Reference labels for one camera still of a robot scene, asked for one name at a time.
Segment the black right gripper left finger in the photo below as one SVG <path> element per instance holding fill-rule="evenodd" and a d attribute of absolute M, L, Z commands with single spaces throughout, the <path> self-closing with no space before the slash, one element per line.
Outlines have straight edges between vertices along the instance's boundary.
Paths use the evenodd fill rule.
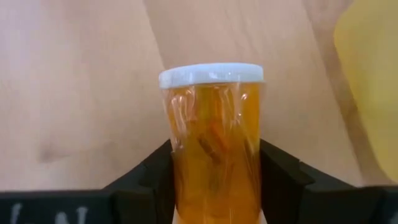
<path fill-rule="evenodd" d="M 135 168 L 105 187 L 119 224 L 172 224 L 175 210 L 174 167 L 169 140 Z"/>

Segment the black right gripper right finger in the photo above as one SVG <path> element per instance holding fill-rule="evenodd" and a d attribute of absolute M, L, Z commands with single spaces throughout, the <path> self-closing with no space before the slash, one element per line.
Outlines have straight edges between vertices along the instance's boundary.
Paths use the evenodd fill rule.
<path fill-rule="evenodd" d="M 268 224 L 296 223 L 306 187 L 326 191 L 354 188 L 263 139 L 260 156 L 262 212 Z"/>

